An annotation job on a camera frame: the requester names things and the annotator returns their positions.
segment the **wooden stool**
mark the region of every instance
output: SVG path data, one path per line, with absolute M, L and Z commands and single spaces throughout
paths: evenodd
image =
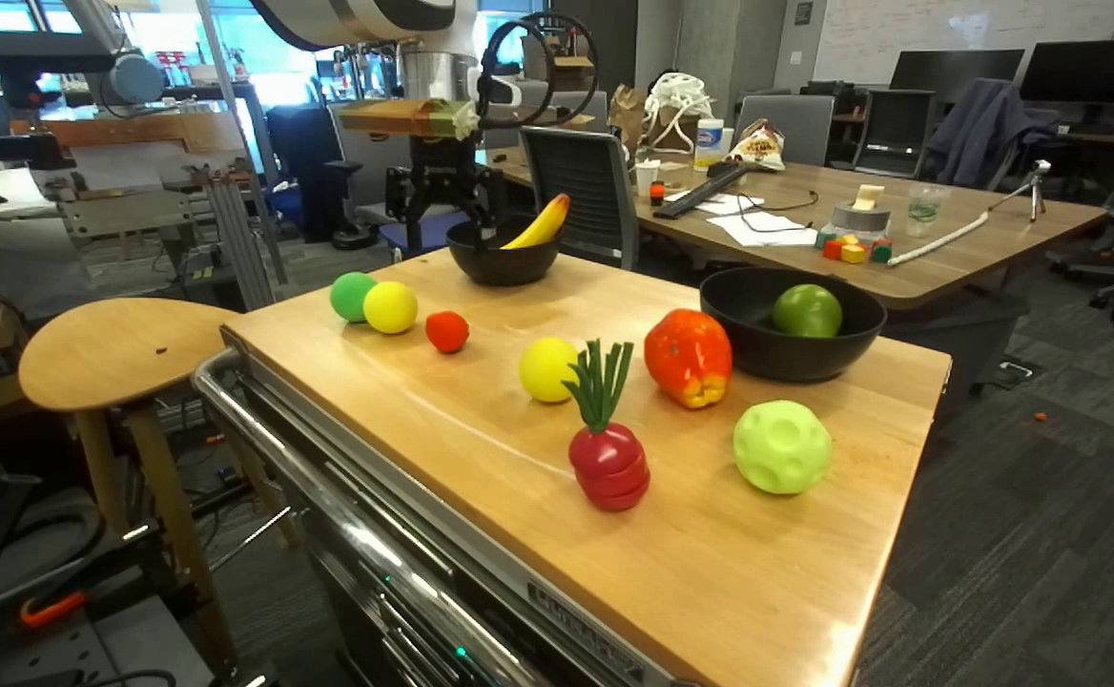
M 212 666 L 233 664 L 233 640 L 212 595 L 205 552 L 193 538 L 191 502 L 169 435 L 150 404 L 160 390 L 178 387 L 216 354 L 222 326 L 235 312 L 169 300 L 169 299 L 105 299 L 53 318 L 29 336 L 19 360 L 19 387 L 29 404 L 70 416 L 84 445 L 86 478 L 95 487 L 105 532 L 131 532 L 131 511 L 105 435 L 105 416 L 121 407 L 121 422 L 141 453 L 141 478 L 163 528 L 178 579 L 191 579 L 198 608 L 198 647 Z M 263 465 L 243 460 L 256 499 L 270 499 Z

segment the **monitor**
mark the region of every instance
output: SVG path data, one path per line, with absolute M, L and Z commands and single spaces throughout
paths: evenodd
M 1114 102 L 1114 41 L 1036 41 L 1019 94 L 1082 105 Z
M 974 76 L 1013 79 L 1019 62 L 1021 51 L 899 51 L 894 88 L 927 88 L 952 102 Z

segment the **wooden table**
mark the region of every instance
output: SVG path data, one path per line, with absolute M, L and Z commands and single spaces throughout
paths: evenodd
M 632 511 L 604 515 L 565 458 L 575 404 L 525 399 L 515 364 L 533 336 L 641 343 L 699 292 L 573 254 L 515 290 L 473 285 L 450 253 L 378 280 L 408 282 L 420 312 L 465 312 L 469 347 L 436 354 L 425 329 L 346 329 L 329 290 L 230 319 L 230 336 L 675 677 L 847 682 L 946 354 L 876 341 L 839 382 L 738 373 L 724 404 L 685 413 L 656 394 L 632 352 L 617 420 L 641 435 L 654 487 Z M 805 399 L 837 439 L 829 482 L 795 499 L 749 487 L 729 449 L 738 416 L 773 396 Z
M 198 364 L 216 354 L 225 347 L 222 326 L 233 318 L 235 312 L 230 309 L 193 300 L 105 299 L 53 318 L 29 336 L 19 360 L 28 399 L 70 416 L 109 535 L 131 532 L 125 487 L 105 431 L 105 413 L 121 407 L 175 572 L 202 595 L 202 651 L 212 666 L 233 659 L 233 640 L 212 599 L 211 563 L 193 538 L 191 502 L 169 435 L 150 399 L 151 394 L 186 382 Z
M 530 167 L 523 154 L 506 154 L 501 167 L 506 178 L 530 183 Z M 664 178 L 675 189 L 699 183 L 689 167 L 675 167 Z M 896 208 L 894 222 L 908 225 L 903 196 L 914 178 L 896 178 L 896 175 L 861 175 L 861 170 L 842 170 L 842 167 L 791 163 L 781 175 L 745 175 L 741 196 L 754 196 L 767 207 L 773 207 L 773 214 L 785 214 L 800 225 L 829 225 L 832 208 L 847 207 L 858 183 L 880 183 L 884 203 Z M 999 200 L 1002 196 L 991 196 L 991 189 L 946 186 L 937 222 L 914 239 L 899 239 L 896 253 L 927 243 L 974 222 L 982 208 L 987 208 Z M 731 258 L 764 264 L 764 268 L 807 272 L 807 275 L 839 275 L 853 282 L 858 290 L 876 292 L 890 309 L 921 309 L 965 282 L 978 282 L 999 268 L 1011 268 L 1013 258 L 1045 248 L 1048 239 L 1059 239 L 1067 233 L 1078 233 L 1102 222 L 1102 207 L 1048 203 L 1048 214 L 1036 222 L 1027 222 L 1027 207 L 1029 207 L 1027 200 L 1007 200 L 1002 207 L 991 208 L 991 217 L 978 233 L 937 253 L 927 253 L 921 258 L 908 258 L 899 268 L 871 268 L 871 264 L 852 268 L 852 264 L 824 258 L 811 248 L 741 248 L 707 214 L 654 217 L 654 208 L 641 200 L 638 200 L 638 217 L 654 233 L 703 243 L 718 254 L 731 254 Z

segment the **green vegetable top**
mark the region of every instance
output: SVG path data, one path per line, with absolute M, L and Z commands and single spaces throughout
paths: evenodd
M 573 399 L 580 404 L 582 422 L 598 435 L 617 413 L 624 378 L 631 378 L 632 343 L 609 343 L 607 360 L 598 341 L 593 341 L 573 364 L 575 382 L 565 382 Z

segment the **banana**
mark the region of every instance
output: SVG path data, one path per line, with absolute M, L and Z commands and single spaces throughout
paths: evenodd
M 561 233 L 565 217 L 568 217 L 568 196 L 554 196 L 545 208 L 538 208 L 533 222 L 505 243 L 505 253 L 548 243 Z

